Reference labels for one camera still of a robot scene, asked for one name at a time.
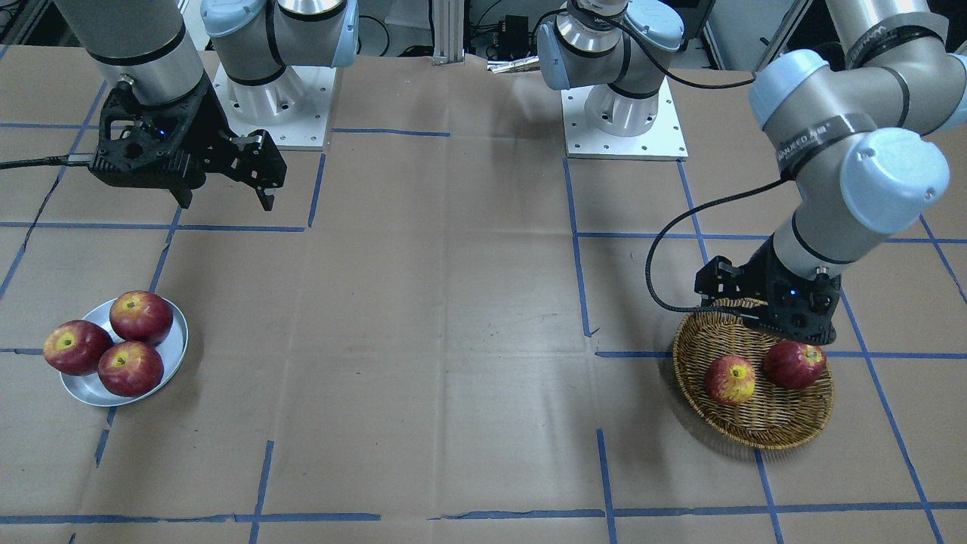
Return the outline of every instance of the wicker basket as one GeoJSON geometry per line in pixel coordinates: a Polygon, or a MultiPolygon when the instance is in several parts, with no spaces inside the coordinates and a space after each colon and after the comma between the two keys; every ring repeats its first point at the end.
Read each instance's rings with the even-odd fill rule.
{"type": "MultiPolygon", "coordinates": [[[[756,301],[722,301],[751,307],[756,301]]],[[[679,389],[709,425],[747,446],[766,450],[793,448],[816,438],[833,413],[833,377],[827,366],[818,380],[802,390],[772,385],[762,373],[762,360],[779,338],[747,329],[738,317],[718,312],[689,314],[672,345],[672,365],[679,389]],[[730,407],[705,391],[705,373],[716,358],[741,355],[755,367],[755,392],[730,407]]]]}

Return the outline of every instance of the red apple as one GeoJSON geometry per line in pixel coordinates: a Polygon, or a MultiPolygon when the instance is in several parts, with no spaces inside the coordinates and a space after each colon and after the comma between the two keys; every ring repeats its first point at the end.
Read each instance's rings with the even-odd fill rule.
{"type": "Polygon", "coordinates": [[[70,376],[87,376],[98,370],[98,361],[114,341],[107,331],[84,319],[68,321],[44,341],[42,354],[50,366],[70,376]]]}
{"type": "Polygon", "coordinates": [[[755,369],[744,357],[723,355],[705,373],[705,391],[717,403],[740,405],[755,391],[755,369]]]}
{"type": "Polygon", "coordinates": [[[817,346],[783,340],[766,353],[762,372],[785,389],[805,389],[826,369],[826,353],[817,346]]]}
{"type": "Polygon", "coordinates": [[[104,352],[98,363],[98,378],[111,393],[137,397],[161,383],[164,363],[151,345],[127,341],[104,352]]]}
{"type": "Polygon", "coordinates": [[[171,330],[174,316],[163,298],[151,291],[128,291],[117,298],[107,314],[111,328],[124,340],[156,346],[171,330]]]}

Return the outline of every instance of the white plate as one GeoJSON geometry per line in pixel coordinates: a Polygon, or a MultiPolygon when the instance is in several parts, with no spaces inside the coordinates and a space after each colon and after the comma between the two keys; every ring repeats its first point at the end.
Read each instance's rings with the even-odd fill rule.
{"type": "MultiPolygon", "coordinates": [[[[107,331],[107,334],[111,335],[111,340],[117,344],[118,342],[122,342],[122,340],[114,332],[114,329],[111,328],[111,321],[108,317],[111,304],[114,303],[114,300],[117,299],[108,300],[94,310],[91,310],[87,316],[84,316],[84,319],[99,325],[107,331]]],[[[188,324],[185,322],[185,315],[182,314],[182,311],[177,306],[172,304],[168,299],[164,299],[164,301],[171,307],[174,322],[171,323],[171,331],[168,332],[167,338],[155,346],[158,354],[161,355],[161,362],[164,364],[164,374],[161,375],[161,383],[151,391],[138,397],[119,397],[104,388],[101,379],[98,378],[98,373],[87,376],[70,376],[61,373],[61,381],[64,382],[64,387],[67,389],[67,392],[71,393],[75,399],[78,399],[85,405],[91,405],[92,407],[119,407],[140,401],[168,383],[171,377],[178,372],[178,367],[181,366],[182,359],[185,358],[185,350],[188,349],[188,324]]]]}

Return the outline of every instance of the table surface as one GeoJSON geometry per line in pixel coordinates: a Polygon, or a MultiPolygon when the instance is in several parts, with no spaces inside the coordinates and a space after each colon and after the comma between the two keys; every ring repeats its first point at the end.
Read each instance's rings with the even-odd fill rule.
{"type": "MultiPolygon", "coordinates": [[[[655,233],[777,176],[747,89],[671,88],[681,162],[567,159],[539,74],[360,57],[269,213],[217,175],[181,210],[84,168],[0,172],[0,540],[967,541],[964,129],[930,137],[948,194],[844,274],[832,419],[777,454],[662,378],[682,316],[644,286],[655,233]],[[182,309],[184,363],[83,405],[41,345],[130,289],[182,309]]],[[[0,160],[90,151],[104,94],[82,50],[0,49],[0,160]]],[[[703,261],[744,261],[799,198],[678,225],[663,298],[695,304],[703,261]]]]}

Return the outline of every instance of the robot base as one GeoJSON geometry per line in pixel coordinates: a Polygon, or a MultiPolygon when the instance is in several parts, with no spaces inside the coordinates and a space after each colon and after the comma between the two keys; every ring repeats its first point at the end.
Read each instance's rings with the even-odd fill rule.
{"type": "Polygon", "coordinates": [[[584,113],[584,103],[593,88],[589,86],[561,91],[568,157],[675,161],[689,155],[667,80],[661,83],[659,112],[652,128],[641,136],[613,136],[589,122],[584,113]]]}
{"type": "Polygon", "coordinates": [[[246,135],[256,129],[267,129],[278,149],[300,151],[325,151],[326,137],[329,135],[333,98],[336,94],[335,68],[317,66],[292,67],[306,86],[308,103],[297,117],[284,123],[273,124],[269,120],[262,125],[252,125],[242,119],[228,99],[228,75],[219,66],[213,83],[215,94],[219,97],[228,126],[232,131],[246,135]]]}

